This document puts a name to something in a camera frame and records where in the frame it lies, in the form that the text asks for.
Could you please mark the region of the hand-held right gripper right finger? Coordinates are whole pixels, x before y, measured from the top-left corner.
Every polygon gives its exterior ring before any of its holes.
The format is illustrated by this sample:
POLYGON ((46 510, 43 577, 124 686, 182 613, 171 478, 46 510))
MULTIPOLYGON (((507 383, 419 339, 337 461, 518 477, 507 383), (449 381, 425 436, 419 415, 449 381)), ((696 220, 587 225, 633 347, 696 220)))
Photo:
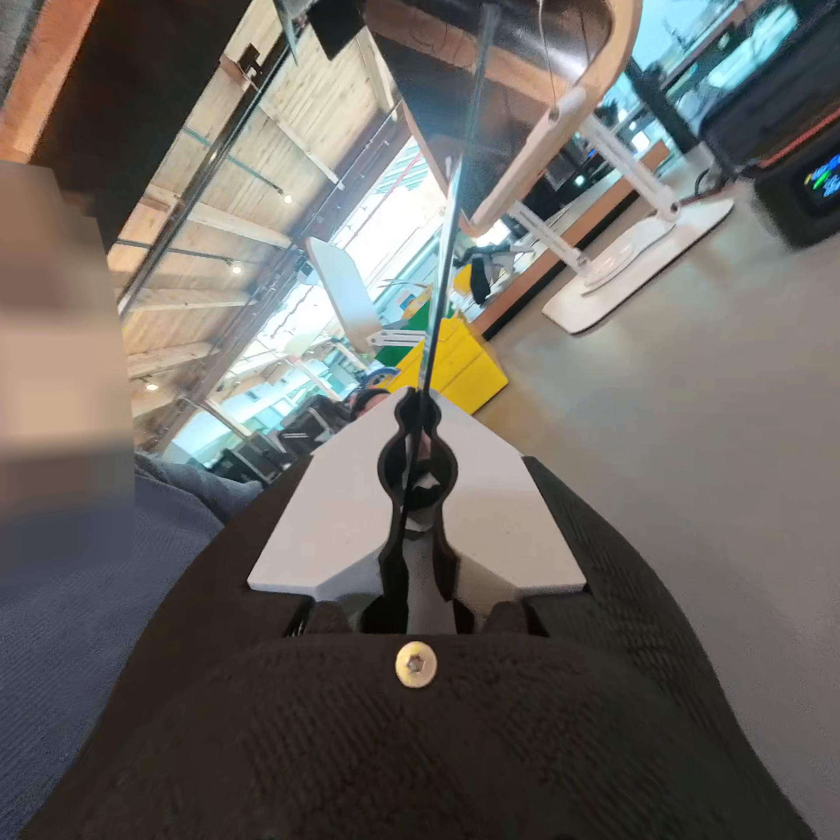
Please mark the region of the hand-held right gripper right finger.
POLYGON ((458 600, 488 617, 499 602, 582 592, 585 576, 523 456, 446 397, 434 400, 457 475, 446 496, 431 468, 420 479, 420 616, 453 617, 458 600), (451 601, 434 578, 435 514, 455 553, 451 601))

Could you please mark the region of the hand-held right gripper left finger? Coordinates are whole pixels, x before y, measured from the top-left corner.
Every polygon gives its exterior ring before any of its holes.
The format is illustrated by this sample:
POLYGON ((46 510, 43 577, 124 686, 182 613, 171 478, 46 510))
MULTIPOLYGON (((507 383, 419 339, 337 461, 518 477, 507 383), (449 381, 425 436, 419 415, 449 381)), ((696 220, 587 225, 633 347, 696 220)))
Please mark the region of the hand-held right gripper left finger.
POLYGON ((248 576, 252 591, 335 602, 350 615, 377 603, 369 632, 406 631, 404 415, 413 419, 416 403, 403 387, 314 452, 248 576))

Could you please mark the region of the yellow plastic bin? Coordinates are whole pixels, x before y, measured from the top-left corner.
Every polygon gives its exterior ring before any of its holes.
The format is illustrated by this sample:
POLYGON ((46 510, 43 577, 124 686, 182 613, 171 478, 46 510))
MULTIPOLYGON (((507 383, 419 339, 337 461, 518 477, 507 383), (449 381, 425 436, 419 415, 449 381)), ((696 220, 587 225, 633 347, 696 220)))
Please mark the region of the yellow plastic bin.
POLYGON ((476 412, 509 384, 508 377, 462 318, 440 325, 431 388, 468 415, 476 412))

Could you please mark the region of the green plastic bin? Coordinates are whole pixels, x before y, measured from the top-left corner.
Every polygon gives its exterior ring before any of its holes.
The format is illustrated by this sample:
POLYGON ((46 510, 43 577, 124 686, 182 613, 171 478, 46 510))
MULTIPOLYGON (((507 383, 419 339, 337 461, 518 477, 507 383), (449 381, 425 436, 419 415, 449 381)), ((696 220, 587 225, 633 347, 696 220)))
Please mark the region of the green plastic bin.
MULTIPOLYGON (((403 319, 393 325, 389 329, 399 329, 401 331, 419 331, 425 333, 429 320, 429 312, 431 304, 428 301, 422 308, 418 309, 414 315, 409 319, 403 319)), ((375 360, 387 367, 396 367, 410 352, 410 348, 406 346, 385 346, 380 348, 375 360)))

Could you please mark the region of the white panel on stand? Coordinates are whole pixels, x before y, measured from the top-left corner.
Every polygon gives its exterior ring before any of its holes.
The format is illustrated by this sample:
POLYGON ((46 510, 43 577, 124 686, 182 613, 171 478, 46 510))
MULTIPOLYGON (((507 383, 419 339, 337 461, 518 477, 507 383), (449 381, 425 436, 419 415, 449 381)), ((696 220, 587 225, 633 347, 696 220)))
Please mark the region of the white panel on stand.
POLYGON ((423 331, 384 327, 350 255, 315 237, 303 242, 351 347, 359 353, 375 354, 384 347, 413 348, 423 343, 423 331))

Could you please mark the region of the white mirror stand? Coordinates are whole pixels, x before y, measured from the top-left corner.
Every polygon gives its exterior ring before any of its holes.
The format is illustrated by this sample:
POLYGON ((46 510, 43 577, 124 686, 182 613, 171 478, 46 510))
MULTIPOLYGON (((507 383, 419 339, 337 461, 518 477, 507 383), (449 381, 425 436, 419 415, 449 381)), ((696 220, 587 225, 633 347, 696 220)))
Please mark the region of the white mirror stand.
POLYGON ((591 115, 581 125, 590 141, 653 209, 591 259, 547 223, 515 202, 509 214, 574 273, 574 278, 542 308, 542 314, 569 335, 593 328, 691 249, 732 212, 731 198, 680 203, 602 122, 591 115))

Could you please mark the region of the black power station with display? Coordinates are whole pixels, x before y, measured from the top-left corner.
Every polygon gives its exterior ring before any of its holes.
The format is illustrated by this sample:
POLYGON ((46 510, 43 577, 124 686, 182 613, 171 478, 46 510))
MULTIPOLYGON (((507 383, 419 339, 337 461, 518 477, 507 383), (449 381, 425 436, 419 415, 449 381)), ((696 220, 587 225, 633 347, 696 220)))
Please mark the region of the black power station with display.
POLYGON ((791 247, 807 248, 839 231, 838 144, 799 149, 755 182, 773 227, 791 247))

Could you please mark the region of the wood framed mirror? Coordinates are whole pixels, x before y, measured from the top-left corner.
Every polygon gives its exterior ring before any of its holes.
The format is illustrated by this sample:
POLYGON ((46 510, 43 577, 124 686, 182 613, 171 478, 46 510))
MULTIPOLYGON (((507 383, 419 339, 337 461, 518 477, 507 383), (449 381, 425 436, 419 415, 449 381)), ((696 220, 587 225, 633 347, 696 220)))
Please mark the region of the wood framed mirror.
POLYGON ((535 186, 632 55, 641 1, 364 3, 414 139, 460 226, 486 233, 535 186))

